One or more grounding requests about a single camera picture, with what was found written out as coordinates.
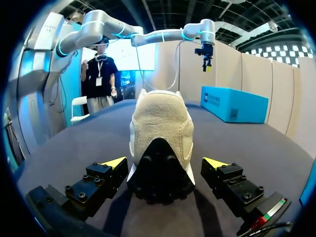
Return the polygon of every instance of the ceiling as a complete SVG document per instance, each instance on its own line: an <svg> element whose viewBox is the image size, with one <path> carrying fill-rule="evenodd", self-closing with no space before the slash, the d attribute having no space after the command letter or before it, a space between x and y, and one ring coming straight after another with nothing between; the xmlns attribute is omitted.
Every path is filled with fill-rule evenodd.
<svg viewBox="0 0 316 237"><path fill-rule="evenodd" d="M146 33L182 28L187 23L198 23L204 18L232 24L246 33L273 20L277 25L277 32L265 31L237 44L239 51L247 51L258 45L278 42L301 44L304 41L301 31L280 2L246 0L229 6L228 2L221 0L74 0L61 14L69 19L75 11L85 14L101 9L125 23L142 26ZM216 39L230 44L242 34L220 28Z"/></svg>

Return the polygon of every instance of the white shoe upper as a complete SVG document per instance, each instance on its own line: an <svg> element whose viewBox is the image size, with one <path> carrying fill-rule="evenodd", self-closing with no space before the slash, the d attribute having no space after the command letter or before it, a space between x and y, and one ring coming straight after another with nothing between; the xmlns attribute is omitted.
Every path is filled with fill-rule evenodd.
<svg viewBox="0 0 316 237"><path fill-rule="evenodd" d="M195 184L190 166L193 130L191 116L179 91L154 90L147 93L142 89L130 123L129 148L134 169L151 142L163 138Z"/></svg>

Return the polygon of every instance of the checkerboard pattern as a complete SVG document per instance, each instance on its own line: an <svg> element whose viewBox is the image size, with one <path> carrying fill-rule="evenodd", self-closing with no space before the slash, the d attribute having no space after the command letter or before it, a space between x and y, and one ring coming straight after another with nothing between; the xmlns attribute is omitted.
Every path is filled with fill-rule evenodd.
<svg viewBox="0 0 316 237"><path fill-rule="evenodd" d="M256 48L245 53L269 58L270 60L276 60L281 63L287 63L296 68L300 67L299 57L314 57L313 51L305 46L286 44Z"/></svg>

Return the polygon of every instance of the white chair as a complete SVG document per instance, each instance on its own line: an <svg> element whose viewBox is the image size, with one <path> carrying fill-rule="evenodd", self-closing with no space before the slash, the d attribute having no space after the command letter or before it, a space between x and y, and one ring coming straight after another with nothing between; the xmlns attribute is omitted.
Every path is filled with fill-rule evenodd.
<svg viewBox="0 0 316 237"><path fill-rule="evenodd" d="M86 96L82 96L82 97L78 97L73 99L73 101L71 102L71 123L73 124L74 122L78 122L81 121L83 119L85 119L86 117L89 117L90 114L84 115L84 116L74 116L74 106L76 105L84 105L87 103L87 97Z"/></svg>

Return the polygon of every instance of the monitor screen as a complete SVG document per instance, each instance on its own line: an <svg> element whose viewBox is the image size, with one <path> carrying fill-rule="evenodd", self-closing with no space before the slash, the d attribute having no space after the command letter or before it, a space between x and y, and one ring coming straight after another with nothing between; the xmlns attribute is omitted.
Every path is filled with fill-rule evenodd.
<svg viewBox="0 0 316 237"><path fill-rule="evenodd" d="M154 71L156 62L156 44L150 43L137 47L140 69ZM93 58L96 50L83 48L82 61ZM106 55L114 59L119 71L139 71L136 48L130 39L112 39L106 49Z"/></svg>

